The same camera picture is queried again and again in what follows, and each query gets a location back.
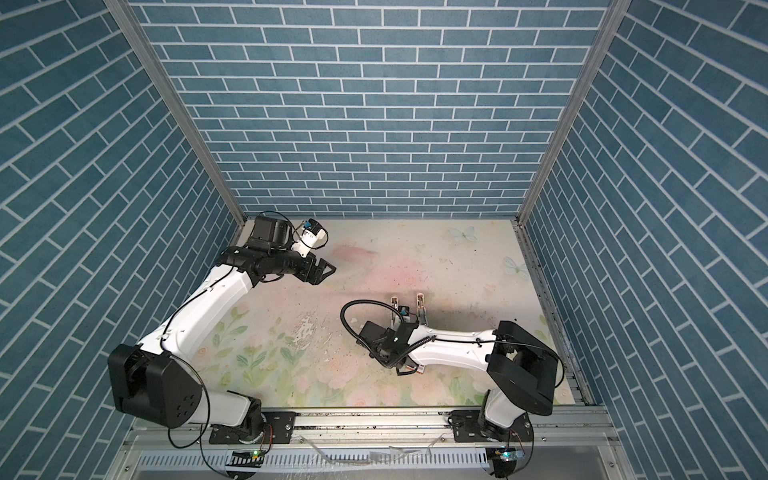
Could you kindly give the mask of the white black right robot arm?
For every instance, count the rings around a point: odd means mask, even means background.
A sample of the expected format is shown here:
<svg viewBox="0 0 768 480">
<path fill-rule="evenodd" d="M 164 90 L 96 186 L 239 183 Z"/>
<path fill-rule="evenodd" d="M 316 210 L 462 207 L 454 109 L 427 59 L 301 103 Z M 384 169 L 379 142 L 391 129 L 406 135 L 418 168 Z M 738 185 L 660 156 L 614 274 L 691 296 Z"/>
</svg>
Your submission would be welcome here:
<svg viewBox="0 0 768 480">
<path fill-rule="evenodd" d="M 438 330 L 402 320 L 397 329 L 366 322 L 353 335 L 369 356 L 400 375 L 439 365 L 486 373 L 494 383 L 482 401 L 477 425 L 500 440 L 530 414 L 549 416 L 560 358 L 513 321 L 480 332 Z"/>
</svg>

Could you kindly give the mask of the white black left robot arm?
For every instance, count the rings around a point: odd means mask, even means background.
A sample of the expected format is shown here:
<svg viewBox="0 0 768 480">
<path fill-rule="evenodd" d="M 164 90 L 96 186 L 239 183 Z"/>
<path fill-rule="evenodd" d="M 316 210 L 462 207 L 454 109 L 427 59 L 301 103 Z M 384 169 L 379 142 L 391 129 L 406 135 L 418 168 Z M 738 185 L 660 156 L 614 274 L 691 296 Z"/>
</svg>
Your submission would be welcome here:
<svg viewBox="0 0 768 480">
<path fill-rule="evenodd" d="M 314 252 L 328 241 L 316 220 L 295 228 L 268 211 L 258 216 L 242 246 L 225 248 L 203 283 L 165 322 L 135 345 L 109 355 L 108 373 L 116 409 L 175 429 L 187 423 L 232 430 L 242 443 L 264 430 L 259 400 L 215 392 L 191 367 L 195 352 L 235 304 L 269 275 L 292 275 L 318 285 L 335 271 Z"/>
</svg>

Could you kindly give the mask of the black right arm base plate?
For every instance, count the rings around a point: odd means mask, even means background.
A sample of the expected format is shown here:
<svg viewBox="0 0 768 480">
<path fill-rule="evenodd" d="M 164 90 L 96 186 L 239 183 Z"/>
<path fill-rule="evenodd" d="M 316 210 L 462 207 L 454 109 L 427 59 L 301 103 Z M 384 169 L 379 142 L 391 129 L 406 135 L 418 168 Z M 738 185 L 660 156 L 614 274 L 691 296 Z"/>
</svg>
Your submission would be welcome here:
<svg viewBox="0 0 768 480">
<path fill-rule="evenodd" d="M 478 408 L 453 410 L 448 414 L 447 422 L 456 443 L 526 443 L 534 439 L 533 424 L 527 413 L 518 417 L 508 428 L 486 420 Z"/>
</svg>

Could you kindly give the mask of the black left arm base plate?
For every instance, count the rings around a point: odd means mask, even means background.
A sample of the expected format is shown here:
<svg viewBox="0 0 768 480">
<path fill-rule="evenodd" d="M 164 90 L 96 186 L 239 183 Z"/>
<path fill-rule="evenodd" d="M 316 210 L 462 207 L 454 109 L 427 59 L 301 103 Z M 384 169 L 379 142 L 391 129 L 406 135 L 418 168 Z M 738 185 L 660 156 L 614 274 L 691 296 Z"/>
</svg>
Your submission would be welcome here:
<svg viewBox="0 0 768 480">
<path fill-rule="evenodd" d="M 260 427 L 250 433 L 244 427 L 214 425 L 209 437 L 211 445 L 269 445 L 289 444 L 298 414 L 293 411 L 262 413 Z"/>
</svg>

